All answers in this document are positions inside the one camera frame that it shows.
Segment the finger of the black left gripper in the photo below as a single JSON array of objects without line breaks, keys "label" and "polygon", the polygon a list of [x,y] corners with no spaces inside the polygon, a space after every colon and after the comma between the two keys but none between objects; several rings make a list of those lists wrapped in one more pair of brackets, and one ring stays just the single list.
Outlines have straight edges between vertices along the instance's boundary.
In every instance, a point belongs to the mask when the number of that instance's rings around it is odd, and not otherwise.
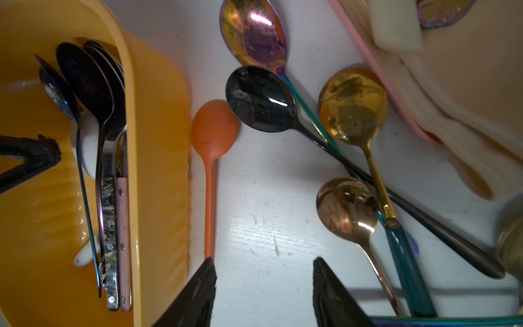
[{"label": "finger of the black left gripper", "polygon": [[21,159],[34,168],[49,168],[61,161],[56,140],[41,134],[36,139],[1,136],[1,156]]},{"label": "finger of the black left gripper", "polygon": [[47,169],[49,169],[47,163],[24,163],[1,173],[1,193],[30,180]]}]

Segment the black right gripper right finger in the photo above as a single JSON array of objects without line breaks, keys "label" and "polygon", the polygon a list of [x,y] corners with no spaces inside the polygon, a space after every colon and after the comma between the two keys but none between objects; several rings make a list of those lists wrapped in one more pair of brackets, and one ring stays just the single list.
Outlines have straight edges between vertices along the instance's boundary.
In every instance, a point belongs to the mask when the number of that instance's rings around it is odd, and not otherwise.
[{"label": "black right gripper right finger", "polygon": [[374,326],[321,257],[313,262],[313,308],[318,326]]}]

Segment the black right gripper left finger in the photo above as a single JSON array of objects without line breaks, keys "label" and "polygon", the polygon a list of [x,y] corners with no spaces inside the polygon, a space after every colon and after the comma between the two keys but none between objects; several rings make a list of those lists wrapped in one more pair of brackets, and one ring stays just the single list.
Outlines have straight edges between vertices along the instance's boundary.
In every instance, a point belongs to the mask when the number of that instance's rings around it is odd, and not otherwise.
[{"label": "black right gripper left finger", "polygon": [[207,258],[153,326],[210,326],[216,281],[214,261]]}]

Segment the iridescent rainbow spoon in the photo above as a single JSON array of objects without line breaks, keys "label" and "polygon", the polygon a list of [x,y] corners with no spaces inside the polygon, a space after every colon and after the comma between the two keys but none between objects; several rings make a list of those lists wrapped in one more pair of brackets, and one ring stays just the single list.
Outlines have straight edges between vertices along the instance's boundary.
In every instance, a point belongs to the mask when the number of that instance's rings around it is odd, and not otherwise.
[{"label": "iridescent rainbow spoon", "polygon": [[286,76],[285,30],[271,2],[224,1],[219,20],[223,39],[231,53],[241,63],[241,67],[264,68],[282,79],[294,96],[300,122],[314,135],[345,156]]}]

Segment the pink handled steel spoon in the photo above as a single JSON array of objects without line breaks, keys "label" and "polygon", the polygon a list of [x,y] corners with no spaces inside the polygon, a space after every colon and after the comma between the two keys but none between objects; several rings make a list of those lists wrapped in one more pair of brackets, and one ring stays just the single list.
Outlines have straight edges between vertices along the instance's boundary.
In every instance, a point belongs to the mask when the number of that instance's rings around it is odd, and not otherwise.
[{"label": "pink handled steel spoon", "polygon": [[[119,65],[122,71],[121,64],[114,58],[116,63]],[[128,205],[128,194],[127,194],[127,122],[126,128],[121,135],[117,149],[117,177],[116,177],[116,188],[117,188],[117,223],[118,223],[118,276],[120,279],[120,296],[121,296],[121,309],[123,312],[128,313],[132,310],[132,269],[131,269],[131,254],[129,247],[129,205]]]}]

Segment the gold spoon teal handle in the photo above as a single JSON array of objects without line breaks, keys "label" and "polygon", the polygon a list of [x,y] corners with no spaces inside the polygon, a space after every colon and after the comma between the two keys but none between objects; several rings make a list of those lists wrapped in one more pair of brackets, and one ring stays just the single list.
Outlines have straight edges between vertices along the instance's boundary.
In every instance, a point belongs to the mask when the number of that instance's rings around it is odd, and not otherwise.
[{"label": "gold spoon teal handle", "polygon": [[407,234],[399,222],[370,151],[370,145],[383,127],[388,113],[388,96],[383,85],[377,76],[365,69],[342,69],[325,83],[318,105],[321,123],[329,135],[363,150],[374,182],[380,217],[385,224],[396,272],[411,315],[436,317],[437,311]]}]

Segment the steel spoon patterned handle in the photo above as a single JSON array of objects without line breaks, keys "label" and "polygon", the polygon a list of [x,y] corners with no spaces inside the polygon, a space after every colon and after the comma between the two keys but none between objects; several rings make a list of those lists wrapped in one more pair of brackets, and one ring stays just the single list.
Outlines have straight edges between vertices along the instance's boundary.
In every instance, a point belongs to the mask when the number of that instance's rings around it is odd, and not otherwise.
[{"label": "steel spoon patterned handle", "polygon": [[99,85],[98,104],[91,111],[99,121],[99,151],[95,186],[102,249],[102,266],[106,288],[107,307],[118,311],[121,296],[118,276],[118,223],[117,223],[117,149],[126,128],[125,86],[121,68],[109,52],[94,41],[83,49],[96,62]]}]

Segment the yellow plastic storage box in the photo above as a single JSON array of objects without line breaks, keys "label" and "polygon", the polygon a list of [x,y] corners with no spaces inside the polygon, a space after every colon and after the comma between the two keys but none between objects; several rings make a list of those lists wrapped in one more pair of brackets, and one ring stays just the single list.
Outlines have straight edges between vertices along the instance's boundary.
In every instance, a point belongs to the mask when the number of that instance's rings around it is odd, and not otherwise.
[{"label": "yellow plastic storage box", "polygon": [[[95,39],[125,75],[133,309],[108,310],[87,242],[70,122],[46,95],[38,58]],[[183,289],[189,242],[188,89],[178,68],[101,1],[1,2],[1,134],[59,143],[61,161],[1,195],[1,315],[11,326],[151,326]]]}]

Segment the white ceramic spoon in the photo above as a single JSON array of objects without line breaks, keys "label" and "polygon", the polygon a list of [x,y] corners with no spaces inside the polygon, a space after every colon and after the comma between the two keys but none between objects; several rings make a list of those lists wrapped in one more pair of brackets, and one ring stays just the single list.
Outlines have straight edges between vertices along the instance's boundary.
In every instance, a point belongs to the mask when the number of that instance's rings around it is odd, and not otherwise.
[{"label": "white ceramic spoon", "polygon": [[[91,178],[95,178],[96,162],[98,155],[98,132],[99,125],[96,118],[88,111],[82,112],[82,127],[80,135],[80,153],[83,164],[83,170]],[[72,121],[70,124],[70,142],[72,151],[76,160],[76,135],[77,135],[76,122]],[[94,220],[93,228],[95,231],[95,246],[97,254],[100,253],[100,238],[98,232],[98,218],[92,218]],[[78,252],[74,259],[75,267],[84,267],[93,261],[93,255],[91,251],[90,242],[87,242],[85,246]]]}]

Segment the orange plastic spoon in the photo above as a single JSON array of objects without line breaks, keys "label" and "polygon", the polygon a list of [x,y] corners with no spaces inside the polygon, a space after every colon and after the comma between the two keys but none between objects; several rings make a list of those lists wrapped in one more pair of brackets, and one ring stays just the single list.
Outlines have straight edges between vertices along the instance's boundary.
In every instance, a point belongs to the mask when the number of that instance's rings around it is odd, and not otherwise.
[{"label": "orange plastic spoon", "polygon": [[192,121],[191,143],[203,161],[206,175],[205,258],[212,258],[215,253],[216,162],[232,148],[239,129],[237,117],[227,102],[221,99],[205,103]]}]

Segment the blue metal spoon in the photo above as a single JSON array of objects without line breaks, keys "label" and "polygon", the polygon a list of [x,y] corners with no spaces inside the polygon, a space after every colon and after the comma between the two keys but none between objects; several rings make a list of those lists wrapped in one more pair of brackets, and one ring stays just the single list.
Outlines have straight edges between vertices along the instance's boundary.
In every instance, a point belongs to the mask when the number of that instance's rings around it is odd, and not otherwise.
[{"label": "blue metal spoon", "polygon": [[82,127],[82,115],[81,111],[74,95],[73,91],[65,81],[65,79],[53,68],[47,61],[42,57],[35,55],[39,63],[39,79],[42,83],[46,94],[53,101],[55,106],[71,121],[76,123],[76,161],[78,165],[78,173],[80,179],[80,186],[83,195],[85,217],[87,219],[87,226],[90,238],[91,254],[93,256],[93,265],[95,269],[95,277],[98,288],[98,297],[102,298],[102,273],[100,272],[100,263],[97,251],[96,235],[93,230],[93,223],[91,220],[91,214],[89,210],[89,200],[87,196],[87,188],[84,180],[83,173],[83,162],[81,157],[81,127]]}]

